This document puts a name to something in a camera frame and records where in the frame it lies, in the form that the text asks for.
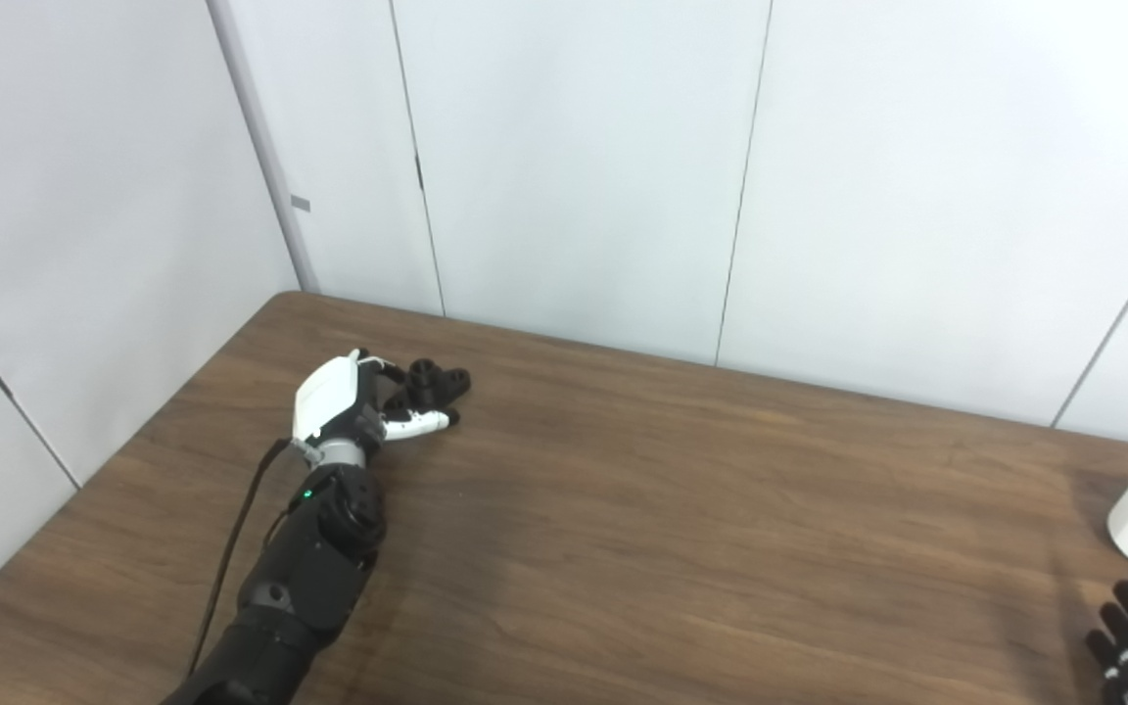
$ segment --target panel seam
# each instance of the panel seam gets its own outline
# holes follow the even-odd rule
[[[395,52],[398,53],[398,77],[403,79],[404,106],[407,106],[407,129],[412,131],[412,156],[416,160],[416,178],[420,179],[420,201],[425,209],[425,232],[429,233],[429,254],[434,258],[434,281],[438,282],[438,307],[442,317],[447,317],[447,298],[442,294],[442,268],[438,266],[438,246],[434,245],[434,220],[429,213],[429,192],[425,190],[425,170],[420,159],[420,141],[416,139],[416,117],[412,114],[412,95],[407,92],[407,65],[404,63],[404,46],[398,39],[398,14],[395,12],[395,0],[386,0],[389,5],[389,26],[395,32]]]
[[[751,143],[756,138],[756,116],[760,112],[760,87],[765,83],[765,58],[768,55],[768,29],[774,21],[774,0],[768,0],[765,15],[765,41],[760,45],[760,68],[756,72],[756,95],[751,104],[751,129],[747,131],[747,156],[742,160],[742,180],[739,183],[739,212],[733,220],[733,240],[730,241],[730,268],[724,277],[724,297],[721,299],[721,325],[716,329],[716,355],[712,358],[712,367],[721,367],[721,341],[724,340],[724,317],[730,309],[730,284],[733,282],[733,261],[739,252],[739,227],[742,224],[742,203],[747,196],[747,175],[751,173]]]
[[[1113,318],[1113,323],[1109,326],[1109,333],[1104,334],[1104,337],[1100,341],[1100,344],[1095,347],[1095,352],[1092,353],[1091,360],[1087,361],[1087,365],[1082,370],[1082,374],[1078,374],[1077,381],[1074,381],[1073,388],[1069,389],[1069,396],[1065,397],[1065,402],[1061,403],[1060,409],[1056,412],[1056,416],[1051,420],[1051,428],[1060,428],[1060,421],[1065,417],[1065,412],[1069,411],[1069,405],[1073,405],[1074,398],[1078,396],[1082,385],[1087,380],[1091,371],[1094,370],[1096,362],[1100,362],[1104,349],[1109,347],[1109,343],[1116,335],[1118,327],[1122,324],[1125,316],[1128,314],[1128,299],[1125,299],[1125,305],[1120,308],[1117,317]]]
[[[80,483],[77,482],[77,478],[74,476],[72,476],[71,470],[68,469],[68,465],[63,462],[62,458],[60,458],[59,452],[55,451],[55,448],[50,444],[50,441],[46,441],[46,437],[44,435],[44,433],[41,432],[41,429],[37,428],[37,424],[35,424],[34,421],[30,418],[30,416],[28,416],[27,412],[24,411],[24,406],[19,405],[18,398],[15,397],[15,394],[12,394],[11,389],[8,387],[8,385],[6,385],[6,380],[3,379],[2,376],[0,376],[0,391],[2,391],[3,396],[8,398],[8,402],[11,403],[11,406],[14,407],[15,412],[17,412],[19,417],[24,420],[24,423],[26,423],[28,430],[32,430],[33,435],[37,438],[37,441],[41,442],[41,446],[45,448],[46,452],[49,452],[50,459],[55,461],[55,465],[58,465],[60,470],[63,470],[63,476],[68,478],[69,483],[71,483],[72,490],[79,491],[81,487]]]

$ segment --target wooden table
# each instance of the wooden table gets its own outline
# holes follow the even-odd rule
[[[178,684],[256,460],[354,346],[474,390],[376,458],[389,538],[299,704],[1095,702],[1128,444],[289,293],[1,571],[0,704]]]

